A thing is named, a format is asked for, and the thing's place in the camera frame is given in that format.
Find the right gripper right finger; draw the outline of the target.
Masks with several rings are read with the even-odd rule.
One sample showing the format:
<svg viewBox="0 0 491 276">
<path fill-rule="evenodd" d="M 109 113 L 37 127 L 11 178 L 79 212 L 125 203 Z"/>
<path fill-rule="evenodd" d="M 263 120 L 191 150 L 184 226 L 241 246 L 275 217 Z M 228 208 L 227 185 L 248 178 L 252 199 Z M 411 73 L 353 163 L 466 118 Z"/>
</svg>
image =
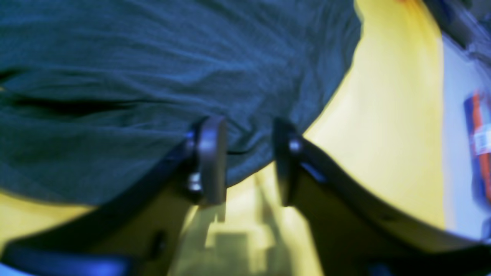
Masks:
<svg viewBox="0 0 491 276">
<path fill-rule="evenodd" d="M 283 206 L 307 220 L 326 276 L 489 276 L 490 244 L 438 229 L 356 182 L 277 118 L 272 131 Z"/>
</svg>

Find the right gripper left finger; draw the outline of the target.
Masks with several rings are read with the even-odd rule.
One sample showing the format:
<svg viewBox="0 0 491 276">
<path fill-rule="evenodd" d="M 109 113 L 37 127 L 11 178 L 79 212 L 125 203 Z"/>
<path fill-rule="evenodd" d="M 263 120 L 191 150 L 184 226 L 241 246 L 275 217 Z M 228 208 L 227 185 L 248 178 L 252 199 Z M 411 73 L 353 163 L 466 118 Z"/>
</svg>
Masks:
<svg viewBox="0 0 491 276">
<path fill-rule="evenodd" d="M 2 276 L 165 276 L 194 205 L 226 200 L 226 119 L 209 117 L 117 198 L 9 241 Z"/>
</svg>

